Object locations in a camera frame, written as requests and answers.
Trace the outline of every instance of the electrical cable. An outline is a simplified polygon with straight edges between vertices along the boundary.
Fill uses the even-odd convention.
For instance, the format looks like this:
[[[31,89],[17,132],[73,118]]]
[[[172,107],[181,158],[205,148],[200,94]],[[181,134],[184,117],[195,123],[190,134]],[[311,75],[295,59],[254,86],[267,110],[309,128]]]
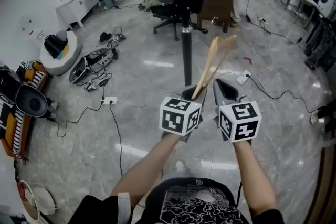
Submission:
[[[110,80],[111,78],[112,78],[112,73],[107,73],[107,70],[106,70],[106,66],[107,66],[107,64],[105,65],[105,66],[103,66],[102,64],[100,64],[100,63],[95,63],[95,65],[100,65],[101,67],[102,67],[102,69],[103,69],[103,73],[102,72],[97,72],[97,71],[94,71],[91,67],[89,67],[89,70],[90,70],[90,72],[92,73],[92,74],[95,74],[96,75],[96,77],[95,78],[93,78],[93,79],[90,79],[90,80],[88,80],[88,81],[86,81],[86,82],[83,82],[83,83],[81,83],[81,84],[79,84],[79,83],[76,83],[76,85],[77,86],[84,86],[84,85],[86,85],[86,84],[88,84],[89,82],[92,82],[92,81],[94,81],[94,80],[96,80],[96,79],[99,79],[99,80],[104,80],[104,79],[107,79],[107,80]]]
[[[112,111],[112,109],[111,109],[111,104],[112,104],[112,101],[110,101],[110,111],[111,111],[111,113],[112,113],[114,122],[115,122],[115,124],[116,124],[116,126],[117,126],[117,130],[118,130],[119,141],[120,141],[119,167],[120,167],[120,173],[121,173],[121,176],[123,176],[122,167],[121,167],[121,155],[122,155],[121,134],[120,134],[119,127],[118,127],[118,124],[117,124],[117,121],[116,121],[116,117],[114,116],[113,111]]]
[[[264,91],[263,89],[261,89],[260,87],[259,87],[259,85],[254,81],[254,79],[250,76],[250,75],[246,75],[247,77],[249,77],[252,81],[253,81],[253,83],[257,86],[257,88],[260,90],[260,91],[262,91],[265,95],[267,95],[268,97],[270,97],[271,99],[273,99],[273,100],[278,100],[278,99],[280,99],[286,92],[289,92],[292,96],[293,96],[293,98],[294,99],[301,99],[303,102],[304,102],[304,105],[305,105],[305,107],[306,107],[306,110],[307,110],[307,112],[308,113],[313,113],[314,111],[316,111],[316,110],[318,110],[318,109],[314,109],[314,110],[312,110],[312,111],[309,111],[309,109],[308,109],[308,107],[307,107],[307,103],[306,103],[306,101],[302,98],[302,97],[295,97],[294,96],[294,94],[290,91],[290,90],[286,90],[286,91],[284,91],[279,97],[272,97],[272,96],[270,96],[266,91]]]
[[[260,25],[260,21],[259,21],[259,25],[253,23],[252,20],[251,20],[251,18],[250,18],[250,17],[248,16],[248,14],[247,14],[247,10],[248,10],[248,5],[249,5],[249,3],[250,3],[250,0],[247,1],[246,11],[245,11],[245,16],[246,16],[246,19],[247,19],[247,21],[248,21],[249,23],[251,23],[251,24],[254,25],[254,26],[257,26],[257,27],[261,28],[262,30],[266,31],[266,32],[267,32],[268,34],[270,34],[270,35],[276,35],[276,36],[280,36],[280,37],[283,37],[283,38],[287,39],[287,40],[288,40],[287,44],[290,45],[290,46],[291,46],[291,45],[297,45],[298,43],[300,43],[300,42],[303,40],[303,37],[301,37],[301,38],[299,38],[299,40],[298,40],[297,42],[292,42],[289,38],[287,38],[286,36],[284,36],[284,35],[282,35],[282,34],[275,33],[275,32],[272,32],[272,31],[267,30],[267,29],[266,29],[266,25],[265,25],[264,27]]]
[[[237,203],[236,203],[236,208],[238,208],[238,205],[239,205],[239,200],[240,200],[240,192],[241,192],[241,188],[243,186],[243,183],[242,181],[240,181],[240,184],[239,184],[239,188],[238,188],[238,195],[237,195]]]
[[[179,93],[177,93],[176,91],[159,92],[159,94],[163,94],[163,93],[173,93],[172,96],[173,96],[174,94],[177,94],[177,95],[179,95],[179,96],[182,98],[182,96],[181,96]],[[154,99],[154,97],[152,97],[151,100],[149,100],[148,102],[146,102],[146,103],[143,104],[143,105],[134,105],[134,104],[131,104],[131,103],[128,103],[128,102],[120,101],[120,100],[118,100],[118,103],[127,104],[127,105],[133,106],[133,107],[135,107],[135,108],[144,108],[146,105],[148,105],[150,102],[152,102],[153,99]]]
[[[118,9],[123,9],[123,8],[132,8],[132,7],[135,7],[135,6],[139,6],[140,4],[142,4],[142,3],[144,3],[144,1],[143,2],[141,2],[141,3],[137,3],[137,4],[134,4],[134,5],[132,5],[132,6],[123,6],[123,7],[118,7]]]
[[[103,95],[102,95],[102,98],[104,97],[104,89],[105,89],[105,86],[106,86],[106,84],[103,86]],[[79,117],[78,120],[76,120],[76,121],[69,121],[69,120],[66,120],[66,121],[65,121],[65,133],[64,133],[63,136],[59,136],[59,128],[60,128],[60,124],[59,124],[58,121],[54,120],[54,121],[58,124],[58,127],[57,127],[57,137],[59,137],[59,138],[63,138],[63,137],[65,137],[65,136],[67,135],[67,123],[68,123],[68,122],[69,122],[69,123],[78,123],[78,122],[80,121],[80,119],[83,117],[83,115],[84,115],[86,109],[89,109],[89,110],[92,110],[92,111],[98,111],[98,110],[101,109],[102,105],[103,105],[103,101],[100,102],[100,106],[99,106],[98,109],[89,108],[89,107],[87,106],[87,107],[83,110],[83,112],[82,112],[82,114],[81,114],[81,116]]]
[[[114,35],[114,32],[117,30],[117,28],[120,29],[120,34],[122,34],[122,27],[120,27],[120,26],[116,26],[116,27],[114,28],[114,30],[113,30],[113,32],[112,32],[111,35]]]

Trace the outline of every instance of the white table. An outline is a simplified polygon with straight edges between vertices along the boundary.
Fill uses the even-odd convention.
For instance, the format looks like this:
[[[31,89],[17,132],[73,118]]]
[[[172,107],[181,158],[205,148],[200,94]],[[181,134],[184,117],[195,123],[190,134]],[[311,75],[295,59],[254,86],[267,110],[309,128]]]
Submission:
[[[287,4],[286,4],[285,9],[288,7],[289,2],[290,2],[290,0],[287,0]],[[298,20],[299,16],[301,15],[304,4],[307,4],[309,6],[313,6],[315,8],[315,10],[311,13],[310,18],[309,18],[306,26],[304,27],[305,29],[307,29],[308,26],[309,26],[309,24],[310,24],[310,22],[311,22],[311,20],[312,20],[312,18],[313,18],[313,15],[314,15],[315,11],[319,8],[319,6],[317,5],[317,3],[315,3],[314,0],[302,0],[302,3],[300,5],[300,7],[299,7],[299,10],[297,11],[298,12],[298,16],[296,17],[296,19],[294,21],[294,24],[296,23],[296,21]]]
[[[100,5],[99,0],[62,0],[56,11],[70,29],[74,22],[78,22],[79,26],[84,28],[81,20],[97,4]]]

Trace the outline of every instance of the power adapter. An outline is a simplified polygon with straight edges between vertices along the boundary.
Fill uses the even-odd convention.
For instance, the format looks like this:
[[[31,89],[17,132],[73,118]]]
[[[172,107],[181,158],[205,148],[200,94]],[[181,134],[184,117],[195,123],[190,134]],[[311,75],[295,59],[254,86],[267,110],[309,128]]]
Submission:
[[[250,16],[248,16],[248,15],[246,14],[245,17],[246,17],[246,19],[247,19],[247,21],[248,21],[249,23],[252,22]]]

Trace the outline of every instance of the black office chair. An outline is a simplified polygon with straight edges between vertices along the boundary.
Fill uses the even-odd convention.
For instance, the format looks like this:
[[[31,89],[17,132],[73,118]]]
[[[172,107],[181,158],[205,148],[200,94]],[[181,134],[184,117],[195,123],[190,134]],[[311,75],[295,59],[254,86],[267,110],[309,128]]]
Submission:
[[[177,11],[176,5],[174,3],[162,5],[162,6],[153,6],[150,7],[151,12],[153,13],[153,17],[159,18],[161,20],[166,20],[165,22],[157,25],[154,27],[153,33],[156,35],[158,33],[157,29],[169,25],[174,24],[174,33],[175,33],[175,41],[179,41],[179,37],[177,36],[177,23],[182,23],[181,16],[179,12]],[[204,28],[199,28],[197,25],[193,22],[190,22],[191,26],[194,30],[201,31],[203,34],[207,34],[208,30]]]

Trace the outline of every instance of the marble floor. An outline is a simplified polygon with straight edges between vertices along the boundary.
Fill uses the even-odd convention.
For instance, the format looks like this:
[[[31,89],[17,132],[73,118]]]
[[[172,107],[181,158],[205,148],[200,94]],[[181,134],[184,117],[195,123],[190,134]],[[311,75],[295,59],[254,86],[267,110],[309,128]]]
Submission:
[[[117,1],[123,7],[142,0]],[[243,2],[242,12],[247,0]],[[248,13],[256,23],[256,16],[265,18],[268,29],[293,41],[305,33],[300,23],[293,24],[294,15],[284,11],[277,0],[250,0]],[[159,106],[164,97],[170,95],[165,92],[184,86],[181,42],[174,41],[172,26],[161,28],[154,35],[153,27],[160,22],[151,13],[138,11],[137,7],[108,11],[97,7],[84,19],[85,29],[75,29],[83,43],[81,55],[100,46],[99,36],[103,31],[112,32],[120,26],[127,37],[118,46],[119,59],[107,68],[113,77],[105,88],[105,96],[122,101],[113,106],[113,111],[122,136],[124,172],[160,140]],[[236,34],[236,45],[220,68],[219,76],[222,74],[222,78],[235,81],[235,74],[248,69],[257,80],[259,73],[267,68],[260,80],[273,96],[291,90],[306,100],[310,110],[330,98],[323,71],[311,72],[304,64],[303,42],[289,46],[284,38],[267,34],[246,22],[244,17],[240,26],[230,28],[227,34],[210,22],[203,21],[203,27],[208,28],[207,35],[193,32],[193,83],[201,76],[212,39]],[[252,65],[244,57],[251,58]],[[101,89],[88,93],[70,84],[68,75],[52,79],[46,90],[46,96],[60,103],[59,135],[64,134],[65,120],[77,120],[87,106],[98,108],[102,96]],[[310,125],[310,114],[302,101],[294,100],[289,94],[271,101],[251,81],[247,81],[243,89],[262,111],[262,124],[258,137],[253,140],[253,148],[274,184],[285,222],[303,223],[313,198],[320,149],[325,139],[317,126]],[[165,176],[211,178],[227,185],[236,197],[239,169],[231,143],[223,142],[213,121],[212,93],[210,86],[204,122],[192,133],[188,143],[175,149],[166,165]],[[78,124],[68,124],[63,138],[57,137],[57,124],[37,119],[29,145],[29,162],[19,165],[20,177],[44,184],[60,206],[50,219],[58,224],[67,223],[85,195],[100,199],[109,196],[120,179],[119,154],[119,137],[108,106],[98,112],[87,111]],[[250,219],[244,195],[239,209]],[[133,222],[139,219],[141,210],[137,207]]]

